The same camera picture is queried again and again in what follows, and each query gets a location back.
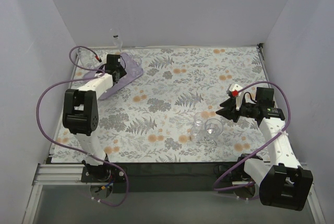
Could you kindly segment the large clear tumbler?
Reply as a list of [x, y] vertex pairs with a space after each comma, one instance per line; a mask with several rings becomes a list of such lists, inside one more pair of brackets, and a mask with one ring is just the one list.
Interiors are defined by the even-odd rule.
[[131, 58], [131, 75], [134, 77], [139, 77], [141, 76], [142, 73], [142, 67], [141, 67], [141, 58], [137, 56], [132, 56]]
[[223, 132], [223, 122], [219, 119], [208, 119], [204, 124], [205, 137], [214, 140]]

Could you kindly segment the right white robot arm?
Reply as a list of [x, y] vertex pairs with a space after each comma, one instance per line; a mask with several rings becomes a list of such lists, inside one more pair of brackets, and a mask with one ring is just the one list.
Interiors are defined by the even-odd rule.
[[257, 155], [257, 151], [242, 155], [238, 162], [218, 177], [221, 181], [233, 170], [242, 167], [253, 184], [259, 187], [259, 199], [263, 205], [301, 211], [313, 183], [310, 170], [305, 170], [295, 156], [286, 132], [291, 118], [285, 117], [275, 106], [274, 89], [257, 87], [255, 101], [247, 102], [244, 88], [232, 84], [229, 98], [220, 104], [217, 115], [236, 123], [246, 117], [256, 121], [265, 138], [262, 149], [267, 148], [270, 166]]

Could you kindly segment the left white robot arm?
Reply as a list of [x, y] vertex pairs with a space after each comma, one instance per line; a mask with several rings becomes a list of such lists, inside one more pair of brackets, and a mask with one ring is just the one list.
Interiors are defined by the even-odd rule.
[[98, 99], [111, 89], [127, 72], [119, 54], [107, 54], [104, 74], [98, 71], [91, 80], [77, 89], [67, 89], [64, 97], [63, 126], [69, 129], [87, 153], [82, 163], [89, 175], [99, 181], [110, 176], [108, 160], [97, 137], [99, 123]]

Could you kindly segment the clear champagne flute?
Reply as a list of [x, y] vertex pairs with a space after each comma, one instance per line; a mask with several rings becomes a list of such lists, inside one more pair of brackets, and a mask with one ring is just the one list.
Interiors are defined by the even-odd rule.
[[119, 30], [114, 27], [111, 28], [110, 30], [111, 36], [112, 36], [112, 42], [114, 44], [114, 46], [120, 51], [122, 52], [122, 48], [123, 48], [123, 41], [120, 37], [120, 32]]

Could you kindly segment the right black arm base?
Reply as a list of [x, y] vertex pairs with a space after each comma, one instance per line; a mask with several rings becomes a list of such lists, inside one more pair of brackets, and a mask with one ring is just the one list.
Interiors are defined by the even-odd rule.
[[243, 187], [218, 191], [218, 193], [222, 194], [222, 196], [231, 196], [231, 194], [234, 194], [237, 199], [245, 201], [259, 199], [257, 185], [255, 184], [255, 181], [243, 171], [243, 165], [237, 167], [235, 170], [229, 172], [223, 179], [219, 180], [219, 177], [232, 166], [234, 166], [234, 163], [232, 162], [224, 162], [214, 165], [213, 173], [218, 182], [213, 187], [225, 188], [242, 185]]

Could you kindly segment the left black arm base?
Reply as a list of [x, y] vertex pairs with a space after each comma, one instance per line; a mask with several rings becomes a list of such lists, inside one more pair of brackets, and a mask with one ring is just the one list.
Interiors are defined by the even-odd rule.
[[100, 164], [97, 166], [90, 165], [82, 161], [83, 170], [80, 181], [90, 184], [90, 195], [98, 199], [108, 198], [116, 183], [125, 183], [125, 172], [120, 169]]

